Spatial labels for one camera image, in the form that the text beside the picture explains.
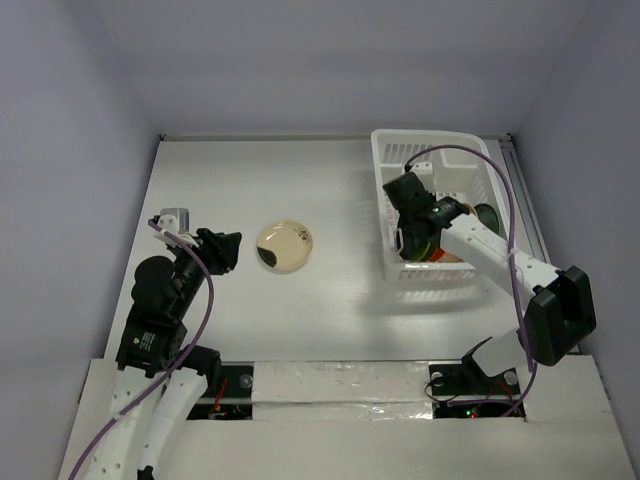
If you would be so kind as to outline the black plate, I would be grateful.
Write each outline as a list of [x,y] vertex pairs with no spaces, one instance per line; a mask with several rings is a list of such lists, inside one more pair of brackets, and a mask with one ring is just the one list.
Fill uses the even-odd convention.
[[397,228],[394,232],[395,253],[402,259],[405,258],[405,240],[404,233],[401,228]]

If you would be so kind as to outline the green plate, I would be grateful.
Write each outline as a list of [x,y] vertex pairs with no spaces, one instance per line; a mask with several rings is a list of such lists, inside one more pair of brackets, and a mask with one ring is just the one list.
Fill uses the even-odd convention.
[[436,251],[437,247],[433,243],[405,235],[402,237],[399,255],[407,262],[430,262]]

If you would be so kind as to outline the beige plate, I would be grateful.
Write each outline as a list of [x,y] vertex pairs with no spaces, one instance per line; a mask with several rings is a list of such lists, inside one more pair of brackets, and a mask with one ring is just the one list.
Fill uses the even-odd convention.
[[314,239],[311,230],[296,220],[280,220],[265,226],[256,239],[256,253],[271,272],[291,274],[311,258]]

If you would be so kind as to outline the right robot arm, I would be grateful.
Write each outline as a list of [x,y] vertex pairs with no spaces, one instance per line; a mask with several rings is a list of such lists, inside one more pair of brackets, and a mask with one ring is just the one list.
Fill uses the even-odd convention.
[[554,366],[596,328],[588,275],[537,260],[491,231],[471,208],[451,197],[436,199],[413,173],[384,184],[398,212],[400,256],[414,260],[425,246],[439,247],[471,265],[511,295],[518,326],[474,347],[463,358],[462,384],[482,392],[511,368]]

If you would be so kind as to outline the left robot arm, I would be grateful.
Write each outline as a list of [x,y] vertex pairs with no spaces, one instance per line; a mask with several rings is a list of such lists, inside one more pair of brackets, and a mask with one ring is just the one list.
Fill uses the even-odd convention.
[[134,273],[133,304],[117,351],[115,384],[106,425],[83,451],[87,479],[156,479],[196,402],[221,383],[218,351],[187,342],[184,318],[202,286],[237,265],[242,235],[200,228],[194,235],[149,225],[171,258],[152,256]]

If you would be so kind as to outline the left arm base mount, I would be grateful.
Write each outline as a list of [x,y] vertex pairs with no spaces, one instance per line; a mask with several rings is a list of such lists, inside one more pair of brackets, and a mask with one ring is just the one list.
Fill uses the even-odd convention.
[[196,401],[188,420],[251,420],[254,364],[223,363],[218,383]]

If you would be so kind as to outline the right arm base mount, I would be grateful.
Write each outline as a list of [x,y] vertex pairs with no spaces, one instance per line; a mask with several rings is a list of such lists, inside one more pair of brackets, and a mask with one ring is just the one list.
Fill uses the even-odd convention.
[[458,361],[430,363],[424,387],[435,419],[484,419],[525,416],[516,407],[521,388],[514,368],[489,377],[475,364],[471,354]]

